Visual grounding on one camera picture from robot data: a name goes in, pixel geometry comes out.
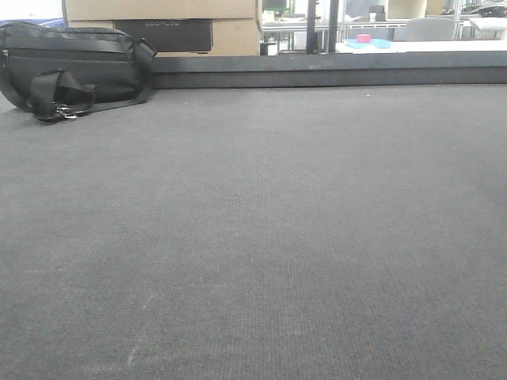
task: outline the black ledge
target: black ledge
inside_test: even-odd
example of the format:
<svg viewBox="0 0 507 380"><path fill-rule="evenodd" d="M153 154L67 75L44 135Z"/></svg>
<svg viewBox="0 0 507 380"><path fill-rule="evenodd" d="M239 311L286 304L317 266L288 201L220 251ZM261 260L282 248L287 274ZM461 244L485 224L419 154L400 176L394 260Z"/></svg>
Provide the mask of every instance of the black ledge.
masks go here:
<svg viewBox="0 0 507 380"><path fill-rule="evenodd" d="M157 57L156 89L507 83L507 51Z"/></svg>

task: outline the pink object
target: pink object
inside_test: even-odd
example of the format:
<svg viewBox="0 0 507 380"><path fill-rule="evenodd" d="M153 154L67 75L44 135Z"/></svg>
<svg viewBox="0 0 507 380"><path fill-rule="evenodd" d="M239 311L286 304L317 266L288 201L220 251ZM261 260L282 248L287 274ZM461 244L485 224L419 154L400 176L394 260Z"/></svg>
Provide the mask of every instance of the pink object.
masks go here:
<svg viewBox="0 0 507 380"><path fill-rule="evenodd" d="M372 40L372 36L369 34L358 34L357 42L360 44L368 44Z"/></svg>

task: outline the strap buckle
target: strap buckle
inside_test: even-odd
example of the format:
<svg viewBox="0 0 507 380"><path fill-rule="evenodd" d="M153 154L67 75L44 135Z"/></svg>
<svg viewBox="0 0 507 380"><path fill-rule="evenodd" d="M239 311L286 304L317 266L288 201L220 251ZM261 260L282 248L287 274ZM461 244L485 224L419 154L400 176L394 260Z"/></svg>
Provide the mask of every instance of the strap buckle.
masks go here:
<svg viewBox="0 0 507 380"><path fill-rule="evenodd" d="M63 117L65 120L76 120L78 115L66 104L55 104L54 116Z"/></svg>

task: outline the gray chair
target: gray chair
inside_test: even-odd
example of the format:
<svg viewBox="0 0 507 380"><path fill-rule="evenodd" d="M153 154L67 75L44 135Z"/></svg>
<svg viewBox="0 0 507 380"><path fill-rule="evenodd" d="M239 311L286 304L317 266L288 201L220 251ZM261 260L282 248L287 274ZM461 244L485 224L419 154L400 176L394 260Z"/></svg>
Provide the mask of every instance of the gray chair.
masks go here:
<svg viewBox="0 0 507 380"><path fill-rule="evenodd" d="M450 18L413 18L406 22L406 40L450 41L454 36L454 21Z"/></svg>

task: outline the white desk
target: white desk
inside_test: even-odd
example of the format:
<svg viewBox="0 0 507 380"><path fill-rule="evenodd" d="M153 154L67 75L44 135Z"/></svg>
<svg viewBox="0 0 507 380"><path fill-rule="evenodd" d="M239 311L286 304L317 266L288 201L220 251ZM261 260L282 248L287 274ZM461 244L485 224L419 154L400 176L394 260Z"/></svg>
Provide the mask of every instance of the white desk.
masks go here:
<svg viewBox="0 0 507 380"><path fill-rule="evenodd" d="M471 25L474 29L480 32L494 32L495 37L504 39L507 38L507 18L499 17L484 17L484 18L471 18Z"/></svg>
<svg viewBox="0 0 507 380"><path fill-rule="evenodd" d="M329 30L329 25L321 21L315 22L315 31ZM306 32L306 21L273 21L263 22L262 32Z"/></svg>
<svg viewBox="0 0 507 380"><path fill-rule="evenodd" d="M408 51L504 51L507 40L475 40L475 41L425 41L425 42L393 42L388 49L380 49L373 45L355 49L345 43L336 44L340 53L371 54L371 53L404 53Z"/></svg>

